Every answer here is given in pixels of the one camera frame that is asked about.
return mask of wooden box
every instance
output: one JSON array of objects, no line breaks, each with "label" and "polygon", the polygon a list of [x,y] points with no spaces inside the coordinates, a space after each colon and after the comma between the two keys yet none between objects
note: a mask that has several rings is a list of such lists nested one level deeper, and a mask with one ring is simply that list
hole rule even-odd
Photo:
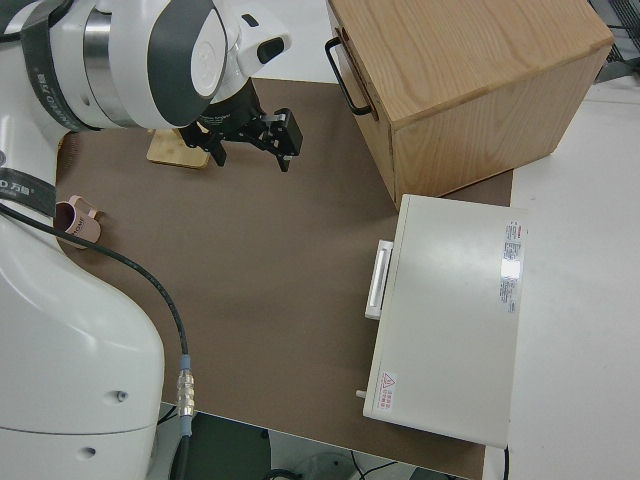
[{"label": "wooden box", "polygon": [[352,103],[371,108],[356,118],[398,207],[551,153],[612,45],[586,0],[328,6],[327,53]]}]

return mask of pink cup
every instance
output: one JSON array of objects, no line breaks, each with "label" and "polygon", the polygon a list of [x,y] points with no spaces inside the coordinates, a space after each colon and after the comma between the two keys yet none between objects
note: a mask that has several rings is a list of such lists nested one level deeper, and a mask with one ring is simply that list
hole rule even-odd
[{"label": "pink cup", "polygon": [[[67,202],[56,203],[56,218],[53,220],[53,226],[74,237],[95,242],[100,238],[100,224],[96,220],[98,213],[100,211],[95,206],[81,196],[74,195]],[[86,248],[66,240],[62,241],[76,248]]]}]

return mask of wood grain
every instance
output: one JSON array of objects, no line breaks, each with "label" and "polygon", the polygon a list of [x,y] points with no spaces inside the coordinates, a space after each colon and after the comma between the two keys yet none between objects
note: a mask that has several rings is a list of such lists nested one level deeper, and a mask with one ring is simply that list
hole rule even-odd
[{"label": "wood grain", "polygon": [[441,196],[551,153],[607,52],[604,47],[394,132],[396,199]]},{"label": "wood grain", "polygon": [[[393,171],[392,134],[389,119],[380,101],[372,98],[377,97],[377,95],[375,95],[375,88],[371,84],[370,79],[368,79],[364,73],[361,73],[363,70],[361,67],[359,68],[359,66],[362,65],[360,58],[350,43],[348,33],[345,35],[343,32],[339,32],[343,27],[340,26],[331,10],[329,10],[329,19],[336,35],[340,34],[343,41],[346,42],[346,46],[339,45],[335,51],[338,56],[340,73],[349,94],[357,106],[364,106],[371,102],[378,112],[377,118],[372,115],[364,115],[356,116],[355,119],[362,135],[366,139],[367,146],[369,147],[373,160],[376,162],[382,180],[391,198],[395,202],[395,173]],[[366,89],[369,94],[366,97],[362,92],[363,88]]]},{"label": "wood grain", "polygon": [[611,45],[585,0],[329,0],[392,127]]},{"label": "wood grain", "polygon": [[187,147],[178,130],[156,130],[147,159],[175,167],[205,168],[209,154],[199,148]]}]

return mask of brown mat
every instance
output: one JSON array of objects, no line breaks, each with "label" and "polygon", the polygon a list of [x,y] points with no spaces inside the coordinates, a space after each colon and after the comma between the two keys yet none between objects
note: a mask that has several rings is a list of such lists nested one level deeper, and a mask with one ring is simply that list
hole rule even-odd
[{"label": "brown mat", "polygon": [[[282,174],[251,146],[227,144],[227,166],[145,159],[142,130],[82,134],[61,162],[60,199],[86,196],[106,214],[100,243],[140,262],[171,292],[188,328],[197,407],[205,412],[429,469],[481,478],[484,447],[362,416],[377,323],[364,308],[378,239],[397,212],[338,87],[256,81],[263,107],[290,107],[305,140]],[[510,176],[472,197],[508,203]],[[454,196],[465,195],[458,192]],[[175,398],[179,343],[146,281],[93,252],[70,257],[133,298],[166,356]]]}]

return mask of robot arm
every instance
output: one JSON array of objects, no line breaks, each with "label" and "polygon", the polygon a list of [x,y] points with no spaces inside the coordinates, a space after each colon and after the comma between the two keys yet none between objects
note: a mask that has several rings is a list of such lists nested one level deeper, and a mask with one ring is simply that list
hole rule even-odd
[{"label": "robot arm", "polygon": [[[0,238],[11,245],[0,254],[0,347],[12,358],[0,378],[21,382],[1,395],[21,411],[0,415],[8,480],[143,479],[163,356],[130,299],[4,215],[51,224],[57,145],[68,131],[183,128],[188,137],[202,126],[190,143],[219,164],[222,140],[249,141],[286,169],[302,136],[288,110],[262,111],[250,76],[290,43],[266,13],[234,12],[223,0],[0,2]],[[181,368],[189,417],[188,360]]]}]

